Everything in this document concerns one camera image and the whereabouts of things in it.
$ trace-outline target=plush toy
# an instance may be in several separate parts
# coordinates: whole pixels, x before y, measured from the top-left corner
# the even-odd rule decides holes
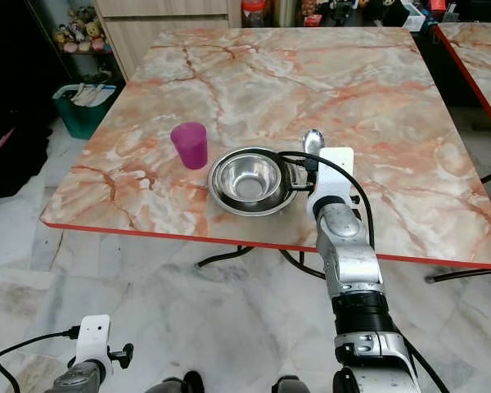
[[[66,25],[64,24],[61,24],[61,25],[58,25],[58,30],[64,34],[65,36],[65,41],[67,43],[72,43],[74,41],[74,37],[73,37],[73,34],[71,34],[71,32],[69,31],[69,29],[67,28]]]
[[[56,41],[56,44],[58,45],[58,47],[60,49],[62,49],[64,47],[64,45],[65,45],[65,35],[60,30],[58,30],[55,33],[55,41]]]
[[[95,38],[101,38],[100,27],[95,22],[89,22],[85,25],[85,29],[88,32],[88,36],[91,40]]]
[[[69,10],[69,16],[71,17],[71,24],[76,23],[80,27],[80,31],[84,32],[85,22],[81,20],[74,10]]]
[[[101,38],[96,38],[92,41],[91,46],[95,52],[100,52],[104,49],[104,46],[105,46],[104,40]]]
[[[89,52],[91,49],[91,43],[89,41],[82,41],[79,43],[79,52]]]
[[[80,27],[80,25],[77,22],[71,23],[71,32],[74,34],[74,40],[77,43],[81,43],[82,41],[85,41],[85,35],[83,35],[83,29]]]
[[[91,22],[93,18],[97,15],[95,12],[95,7],[80,7],[76,12],[76,17],[83,20],[85,24]]]
[[[74,53],[77,51],[79,46],[76,43],[67,43],[64,45],[64,52],[66,53]]]
[[[358,8],[364,9],[369,4],[369,0],[358,0]]]

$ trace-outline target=marble floor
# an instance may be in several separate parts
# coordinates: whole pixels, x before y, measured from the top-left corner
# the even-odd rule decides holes
[[[491,131],[460,125],[479,172],[491,170]],[[202,270],[193,264],[230,246],[62,231],[38,215],[84,143],[58,120],[49,159],[14,197],[0,200],[0,350],[61,331],[87,314],[111,316],[110,345],[134,344],[127,370],[102,386],[143,392],[199,370],[206,391],[268,392],[295,373],[313,393],[331,391],[333,314],[323,281],[255,250]],[[491,184],[488,185],[491,196]],[[320,262],[310,255],[316,267]],[[395,322],[451,392],[491,393],[491,275],[428,285],[448,269],[381,261]],[[4,358],[23,393],[44,392],[76,341],[54,339]],[[434,384],[420,374],[424,392]],[[11,392],[0,374],[0,393]]]

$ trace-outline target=metal bowl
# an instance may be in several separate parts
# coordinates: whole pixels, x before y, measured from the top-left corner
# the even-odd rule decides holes
[[[218,188],[234,201],[279,202],[282,172],[270,158],[246,153],[224,161],[218,169],[216,182]]]
[[[293,165],[265,147],[242,147],[218,159],[209,171],[209,193],[236,215],[270,215],[289,205],[298,183]]]

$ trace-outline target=red table edge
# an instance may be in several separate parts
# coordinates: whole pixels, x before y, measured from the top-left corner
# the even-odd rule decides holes
[[[165,239],[188,240],[194,242],[206,242],[206,243],[216,243],[216,244],[231,244],[234,246],[251,246],[251,247],[258,247],[258,248],[270,248],[275,250],[317,252],[317,249],[314,247],[286,246],[282,244],[246,242],[240,240],[221,239],[221,238],[213,238],[213,237],[173,235],[170,233],[140,232],[140,231],[131,231],[131,230],[124,230],[124,229],[83,227],[80,225],[72,225],[72,224],[52,224],[43,221],[42,219],[40,220],[48,227],[57,228],[57,229],[71,229],[76,231],[95,232],[95,233],[115,233],[119,235],[157,237],[157,238],[165,238]],[[478,262],[460,262],[456,260],[439,260],[435,258],[420,258],[416,256],[400,256],[400,255],[387,255],[387,254],[376,254],[376,256],[381,260],[398,260],[402,262],[414,262],[419,264],[439,264],[443,266],[453,266],[457,268],[491,269],[491,264],[481,264]]]
[[[448,49],[449,54],[451,55],[455,63],[457,63],[458,69],[462,72],[464,78],[466,78],[467,83],[471,86],[471,89],[473,90],[473,92],[475,92],[480,103],[482,104],[482,107],[485,109],[486,113],[491,119],[491,106],[489,105],[488,100],[485,98],[484,94],[480,90],[480,87],[478,86],[478,84],[476,84],[475,80],[467,70],[466,65],[462,62],[460,57],[458,57],[458,54],[455,52],[448,38],[444,35],[443,30],[438,25],[435,26],[435,33]]]

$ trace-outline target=metal spoon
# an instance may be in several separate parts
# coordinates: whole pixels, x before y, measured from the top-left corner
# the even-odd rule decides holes
[[[325,147],[326,143],[320,131],[311,129],[304,136],[303,146],[306,153],[320,156],[320,149]]]

